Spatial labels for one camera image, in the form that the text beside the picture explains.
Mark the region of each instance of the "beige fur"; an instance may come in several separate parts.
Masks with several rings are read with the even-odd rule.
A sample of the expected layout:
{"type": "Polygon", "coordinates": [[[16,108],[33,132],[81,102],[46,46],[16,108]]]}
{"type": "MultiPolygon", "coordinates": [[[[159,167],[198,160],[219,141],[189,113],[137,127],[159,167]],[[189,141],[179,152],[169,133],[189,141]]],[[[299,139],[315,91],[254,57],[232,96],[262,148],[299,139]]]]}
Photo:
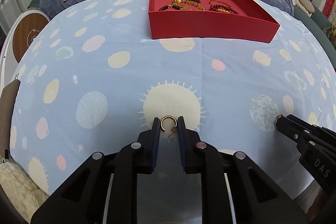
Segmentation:
{"type": "Polygon", "coordinates": [[[16,210],[28,223],[49,197],[16,163],[0,164],[0,184],[16,210]]]}

